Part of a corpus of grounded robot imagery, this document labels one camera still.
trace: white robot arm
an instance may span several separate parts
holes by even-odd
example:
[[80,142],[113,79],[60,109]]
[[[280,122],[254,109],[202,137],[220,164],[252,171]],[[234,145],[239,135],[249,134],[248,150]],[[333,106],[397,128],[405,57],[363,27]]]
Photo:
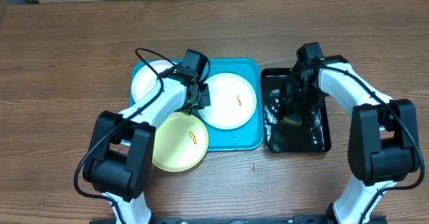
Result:
[[[136,123],[146,122],[158,129],[170,114],[184,106],[187,88],[177,80],[165,78],[163,81],[163,93],[151,105],[147,106],[141,114],[131,119],[131,121]],[[161,82],[158,80],[155,87],[146,96],[133,106],[120,111],[119,114],[122,114],[123,118],[129,117],[150,101],[158,93],[160,88]],[[123,139],[121,144],[129,146],[130,142]]]
[[[375,90],[371,85],[363,80],[358,74],[356,74],[349,63],[340,62],[329,64],[329,66],[339,70],[347,70],[350,74],[355,75],[385,103],[389,103],[390,100],[393,100],[391,97]],[[359,83],[351,79],[349,76],[334,70],[320,69],[318,85],[320,90],[332,96],[349,114],[349,116],[352,115],[354,106],[360,106],[363,104],[380,104],[372,98],[371,95],[368,94],[361,85],[359,85]],[[377,193],[377,190],[385,187],[391,187],[395,184],[396,182],[388,180],[377,182],[373,186],[365,186],[362,180],[358,180],[354,175],[352,175],[343,194],[334,202],[333,205],[333,211],[338,223],[357,224],[365,207],[370,203],[371,199]],[[378,197],[374,205],[366,214],[363,221],[364,223],[369,222],[369,215],[380,200],[381,196]]]
[[[317,92],[321,91],[322,97],[323,94],[332,96],[352,117],[347,154],[353,174],[327,215],[336,224],[368,223],[371,211],[383,196],[379,191],[392,189],[423,164],[418,144],[412,144],[410,136],[405,136],[403,127],[394,119],[400,116],[399,121],[418,143],[415,107],[407,99],[394,101],[375,90],[342,56],[325,58],[318,43],[303,45],[297,57],[292,70],[295,77],[280,90],[286,113],[288,107],[292,111],[305,111],[300,103],[306,107],[317,104]],[[383,130],[395,134],[381,139],[379,132]]]

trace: wooden table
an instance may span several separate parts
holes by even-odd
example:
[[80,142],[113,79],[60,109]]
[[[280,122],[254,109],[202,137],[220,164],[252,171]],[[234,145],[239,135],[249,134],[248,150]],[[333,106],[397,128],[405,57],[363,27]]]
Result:
[[[183,0],[7,8],[0,31],[0,222],[87,223],[106,201],[72,184],[97,115],[127,107],[134,48],[170,58],[192,48],[290,67],[304,43],[341,54],[376,89],[417,107],[429,156],[429,0]],[[342,193],[350,119],[327,99],[327,154],[208,153],[181,173],[153,169],[145,191],[156,216],[291,217],[323,214]],[[249,167],[257,162],[261,174]],[[410,184],[411,174],[401,184]],[[85,190],[92,187],[80,179]],[[375,213],[429,223],[429,184],[391,192]]]

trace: wet surface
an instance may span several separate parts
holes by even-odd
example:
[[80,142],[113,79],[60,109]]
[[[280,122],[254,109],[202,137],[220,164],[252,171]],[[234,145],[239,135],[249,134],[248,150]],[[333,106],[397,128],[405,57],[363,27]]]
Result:
[[275,153],[327,152],[330,149],[330,136],[324,102],[322,107],[315,107],[310,112],[303,113],[301,125],[278,120],[279,87],[287,77],[285,74],[263,75],[261,78],[266,148]]

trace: yellow plate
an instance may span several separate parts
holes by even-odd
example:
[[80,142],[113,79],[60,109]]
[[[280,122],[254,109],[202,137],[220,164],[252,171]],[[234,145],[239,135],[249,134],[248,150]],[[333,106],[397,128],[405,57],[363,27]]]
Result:
[[197,117],[172,113],[155,134],[152,163],[170,172],[192,168],[208,148],[206,126]]

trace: white plate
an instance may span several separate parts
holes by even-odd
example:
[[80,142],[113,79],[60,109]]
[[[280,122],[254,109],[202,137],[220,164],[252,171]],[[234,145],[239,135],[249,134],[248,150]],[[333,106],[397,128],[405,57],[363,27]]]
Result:
[[256,94],[243,77],[216,74],[205,82],[210,92],[210,106],[198,110],[201,117],[219,129],[235,129],[247,123],[256,109]]
[[[173,67],[166,60],[156,60],[149,63],[158,73]],[[146,65],[143,66],[133,78],[131,83],[131,95],[135,102],[140,101],[146,94],[148,94],[156,85],[156,75]]]

